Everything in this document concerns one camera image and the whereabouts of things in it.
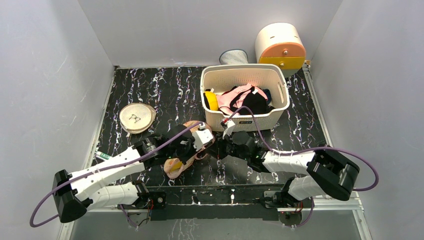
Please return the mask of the yellow bra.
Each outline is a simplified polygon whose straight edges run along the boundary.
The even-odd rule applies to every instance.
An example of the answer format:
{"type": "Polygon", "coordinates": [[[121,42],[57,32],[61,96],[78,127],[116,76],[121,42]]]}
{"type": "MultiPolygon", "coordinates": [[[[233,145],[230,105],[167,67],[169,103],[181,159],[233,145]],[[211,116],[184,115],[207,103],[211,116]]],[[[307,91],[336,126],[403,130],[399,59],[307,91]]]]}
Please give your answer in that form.
{"type": "Polygon", "coordinates": [[[170,171],[178,171],[182,167],[183,163],[180,161],[174,161],[170,166],[170,171]]]}

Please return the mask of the round beige mesh laundry bag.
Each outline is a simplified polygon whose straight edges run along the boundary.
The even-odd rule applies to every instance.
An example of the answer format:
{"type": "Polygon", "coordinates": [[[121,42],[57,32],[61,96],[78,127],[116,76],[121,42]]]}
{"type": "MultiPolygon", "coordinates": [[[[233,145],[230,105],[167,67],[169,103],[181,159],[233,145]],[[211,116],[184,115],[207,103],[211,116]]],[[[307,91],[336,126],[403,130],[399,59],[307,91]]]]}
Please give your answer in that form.
{"type": "Polygon", "coordinates": [[[140,134],[153,124],[156,110],[144,103],[130,103],[120,110],[118,117],[128,134],[140,134]]]}

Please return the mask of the orange floral bra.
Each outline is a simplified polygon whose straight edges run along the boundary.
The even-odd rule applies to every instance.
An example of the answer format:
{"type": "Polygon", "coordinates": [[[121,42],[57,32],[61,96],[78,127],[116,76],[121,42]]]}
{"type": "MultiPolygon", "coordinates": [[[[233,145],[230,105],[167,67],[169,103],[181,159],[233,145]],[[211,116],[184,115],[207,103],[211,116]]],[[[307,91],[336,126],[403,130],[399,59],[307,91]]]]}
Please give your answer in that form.
{"type": "Polygon", "coordinates": [[[169,179],[171,179],[171,180],[176,179],[178,176],[180,176],[182,174],[182,172],[184,172],[187,168],[189,168],[194,163],[195,160],[203,159],[207,155],[206,154],[207,148],[204,148],[201,151],[197,151],[195,154],[192,154],[190,156],[190,158],[186,161],[185,164],[179,158],[167,159],[164,163],[163,171],[169,177],[169,179]],[[181,168],[179,170],[170,171],[171,165],[172,165],[173,162],[182,162],[183,165],[181,166],[181,168]]]}

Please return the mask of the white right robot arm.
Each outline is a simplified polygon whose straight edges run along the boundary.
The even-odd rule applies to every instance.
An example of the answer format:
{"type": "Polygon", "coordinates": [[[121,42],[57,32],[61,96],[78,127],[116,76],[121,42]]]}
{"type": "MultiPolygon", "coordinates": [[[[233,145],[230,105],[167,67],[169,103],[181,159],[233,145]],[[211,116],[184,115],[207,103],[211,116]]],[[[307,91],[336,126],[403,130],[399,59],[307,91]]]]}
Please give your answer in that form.
{"type": "Polygon", "coordinates": [[[256,144],[245,131],[217,134],[215,143],[207,150],[218,160],[227,156],[244,160],[258,173],[301,174],[301,177],[289,179],[278,194],[288,207],[320,195],[347,201],[360,173],[357,164],[330,147],[302,153],[269,150],[256,144]]]}

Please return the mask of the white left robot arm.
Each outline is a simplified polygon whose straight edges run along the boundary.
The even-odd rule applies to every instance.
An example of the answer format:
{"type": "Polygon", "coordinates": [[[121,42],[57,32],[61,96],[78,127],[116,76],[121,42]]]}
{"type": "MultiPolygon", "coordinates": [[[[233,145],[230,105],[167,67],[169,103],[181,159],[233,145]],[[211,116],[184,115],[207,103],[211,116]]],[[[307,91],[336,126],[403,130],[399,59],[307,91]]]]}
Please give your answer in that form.
{"type": "Polygon", "coordinates": [[[61,223],[73,222],[88,211],[113,206],[144,208],[149,194],[134,183],[112,182],[178,158],[184,165],[211,140],[213,135],[201,121],[191,126],[177,125],[165,135],[150,136],[110,159],[83,170],[65,169],[53,177],[52,196],[61,223]]]}

